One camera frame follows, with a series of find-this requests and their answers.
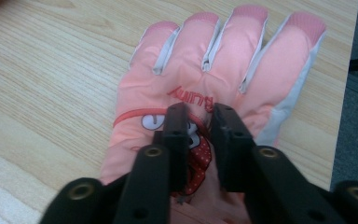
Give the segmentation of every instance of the pink glove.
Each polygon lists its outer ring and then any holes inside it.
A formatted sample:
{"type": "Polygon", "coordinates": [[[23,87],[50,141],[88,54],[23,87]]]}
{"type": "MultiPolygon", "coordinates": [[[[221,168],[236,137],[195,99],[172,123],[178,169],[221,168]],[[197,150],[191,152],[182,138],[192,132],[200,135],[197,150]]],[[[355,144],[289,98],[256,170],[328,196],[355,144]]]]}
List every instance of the pink glove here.
{"type": "MultiPolygon", "coordinates": [[[[210,218],[216,221],[246,220],[238,195],[218,186],[208,141],[213,103],[233,106],[257,144],[272,145],[295,106],[325,30],[317,17],[297,12],[260,51],[267,15],[262,7],[241,6],[223,29],[215,14],[202,12],[180,28],[162,21],[145,31],[118,87],[117,119],[102,168],[105,184],[131,170],[137,150],[162,128],[167,107],[183,101],[192,120],[184,194],[192,195],[187,206],[194,210],[173,210],[193,214],[188,215],[193,220],[198,212],[213,213],[216,218],[210,218]]],[[[178,214],[173,218],[180,219],[178,214]]]]}

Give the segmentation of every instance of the glove finger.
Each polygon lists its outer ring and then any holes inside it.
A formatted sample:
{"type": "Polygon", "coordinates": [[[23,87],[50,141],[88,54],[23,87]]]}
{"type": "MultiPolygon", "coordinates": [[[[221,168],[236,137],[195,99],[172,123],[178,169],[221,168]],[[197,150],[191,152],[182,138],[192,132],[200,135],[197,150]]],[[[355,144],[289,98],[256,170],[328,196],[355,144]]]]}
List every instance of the glove finger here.
{"type": "Polygon", "coordinates": [[[149,26],[132,55],[130,68],[158,74],[178,30],[178,25],[172,21],[160,21],[149,26]]]}
{"type": "Polygon", "coordinates": [[[267,10],[260,6],[234,8],[209,54],[211,75],[239,87],[251,60],[260,51],[267,16],[267,10]]]}
{"type": "Polygon", "coordinates": [[[294,13],[255,56],[236,106],[257,144],[272,145],[275,141],[281,123],[296,104],[324,32],[321,19],[294,13]]]}
{"type": "Polygon", "coordinates": [[[219,18],[212,12],[201,12],[188,18],[166,59],[167,73],[178,73],[185,65],[186,75],[201,74],[202,65],[208,60],[207,52],[212,48],[218,34],[219,18]]]}

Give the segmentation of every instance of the wooden table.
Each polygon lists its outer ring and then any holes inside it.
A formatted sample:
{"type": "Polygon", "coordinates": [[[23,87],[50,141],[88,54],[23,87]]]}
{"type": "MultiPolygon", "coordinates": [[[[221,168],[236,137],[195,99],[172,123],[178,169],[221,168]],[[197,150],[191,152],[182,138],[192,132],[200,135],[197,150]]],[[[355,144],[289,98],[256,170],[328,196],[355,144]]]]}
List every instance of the wooden table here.
{"type": "MultiPolygon", "coordinates": [[[[117,84],[148,25],[203,10],[224,21],[243,2],[0,0],[0,223],[36,223],[67,182],[99,176],[117,84]]],[[[246,2],[269,9],[265,40],[295,10],[327,23],[280,149],[328,189],[358,1],[246,2]]]]}

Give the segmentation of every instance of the light wood surface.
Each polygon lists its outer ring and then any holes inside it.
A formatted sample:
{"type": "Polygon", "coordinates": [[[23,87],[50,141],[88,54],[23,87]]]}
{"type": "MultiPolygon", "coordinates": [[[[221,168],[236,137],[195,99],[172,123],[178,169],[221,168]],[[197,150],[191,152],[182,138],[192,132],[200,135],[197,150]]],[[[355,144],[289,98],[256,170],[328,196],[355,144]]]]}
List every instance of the light wood surface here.
{"type": "Polygon", "coordinates": [[[269,9],[269,40],[295,10],[324,19],[327,36],[280,149],[329,188],[358,1],[0,0],[0,223],[36,223],[57,191],[98,177],[117,83],[145,28],[199,11],[269,9]]]}

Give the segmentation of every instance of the red pattern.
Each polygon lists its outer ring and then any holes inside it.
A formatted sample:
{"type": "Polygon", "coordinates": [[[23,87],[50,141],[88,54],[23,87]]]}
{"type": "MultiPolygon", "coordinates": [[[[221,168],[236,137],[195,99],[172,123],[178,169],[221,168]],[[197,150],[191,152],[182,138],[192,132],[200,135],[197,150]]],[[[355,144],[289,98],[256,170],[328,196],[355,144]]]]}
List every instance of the red pattern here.
{"type": "Polygon", "coordinates": [[[188,154],[186,195],[193,194],[200,187],[212,159],[209,142],[198,132],[197,135],[200,137],[200,144],[190,149],[188,154]]]}

